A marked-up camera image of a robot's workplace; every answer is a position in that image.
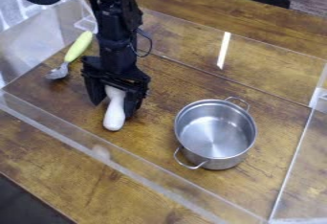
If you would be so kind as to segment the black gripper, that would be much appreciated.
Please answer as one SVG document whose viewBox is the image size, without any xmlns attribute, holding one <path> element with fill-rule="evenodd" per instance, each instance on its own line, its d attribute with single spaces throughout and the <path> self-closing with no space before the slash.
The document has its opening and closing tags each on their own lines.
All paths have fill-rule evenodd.
<svg viewBox="0 0 327 224">
<path fill-rule="evenodd" d="M 125 92 L 123 112 L 130 118 L 146 96 L 149 76 L 137 68 L 135 39 L 130 37 L 109 40 L 97 36 L 99 55 L 85 56 L 81 60 L 81 75 L 89 100 L 98 105 L 105 98 L 106 85 Z"/>
</svg>

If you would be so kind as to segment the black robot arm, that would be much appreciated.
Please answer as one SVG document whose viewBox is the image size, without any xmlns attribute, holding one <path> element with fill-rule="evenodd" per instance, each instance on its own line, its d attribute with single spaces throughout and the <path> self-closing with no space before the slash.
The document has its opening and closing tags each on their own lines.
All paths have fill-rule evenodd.
<svg viewBox="0 0 327 224">
<path fill-rule="evenodd" d="M 135 66 L 135 34 L 141 32 L 142 12 L 134 0 L 87 0 L 97 21 L 99 55 L 81 58 L 81 75 L 89 100 L 98 105 L 103 87 L 125 93 L 122 110 L 129 118 L 146 96 L 149 76 Z"/>
</svg>

